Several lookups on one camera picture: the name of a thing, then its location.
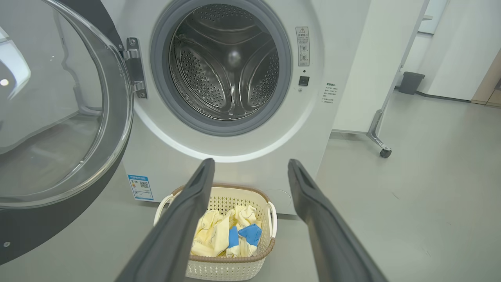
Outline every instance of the caster wheel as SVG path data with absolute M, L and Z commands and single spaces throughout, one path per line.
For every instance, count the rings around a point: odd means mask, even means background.
M 386 159 L 387 157 L 389 157 L 391 155 L 391 151 L 387 151 L 385 149 L 382 149 L 381 152 L 379 152 L 379 155 Z

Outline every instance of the warning label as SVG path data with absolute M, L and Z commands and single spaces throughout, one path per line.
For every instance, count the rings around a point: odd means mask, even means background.
M 334 104 L 334 98 L 336 97 L 337 93 L 338 87 L 336 86 L 336 84 L 327 83 L 324 89 L 324 93 L 322 94 L 322 100 L 320 100 L 320 102 L 324 104 Z
M 310 33 L 308 27 L 296 27 L 298 37 L 299 66 L 308 67 L 310 65 Z

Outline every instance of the laundry basket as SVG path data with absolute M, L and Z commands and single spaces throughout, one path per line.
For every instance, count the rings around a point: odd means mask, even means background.
M 153 225 L 158 222 L 163 207 L 183 189 L 179 187 L 165 197 L 155 213 Z M 262 234 L 256 255 L 251 257 L 208 257 L 190 255 L 186 276 L 212 281 L 242 281 L 254 277 L 261 269 L 266 256 L 275 245 L 277 234 L 277 211 L 268 196 L 257 189 L 214 184 L 210 192 L 208 210 L 218 210 L 225 215 L 236 205 L 251 205 L 256 208 L 256 219 L 262 223 Z

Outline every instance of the sticker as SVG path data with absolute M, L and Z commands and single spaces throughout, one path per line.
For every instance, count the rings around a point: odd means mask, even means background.
M 338 93 L 338 87 L 335 83 L 327 83 L 324 89 L 324 93 L 322 94 L 321 103 L 324 104 L 334 104 L 334 98 Z
M 128 175 L 130 187 L 134 198 L 137 200 L 151 200 L 153 201 L 153 194 L 151 193 L 150 182 L 146 176 Z
M 310 33 L 308 27 L 296 27 L 299 50 L 299 66 L 308 67 L 310 65 Z

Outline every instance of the gray trash can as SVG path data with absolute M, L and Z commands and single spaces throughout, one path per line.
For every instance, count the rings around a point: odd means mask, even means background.
M 424 74 L 414 73 L 414 72 L 404 72 L 404 79 L 402 80 L 402 84 L 400 84 L 400 88 L 398 92 L 402 92 L 405 94 L 414 94 L 423 80 Z

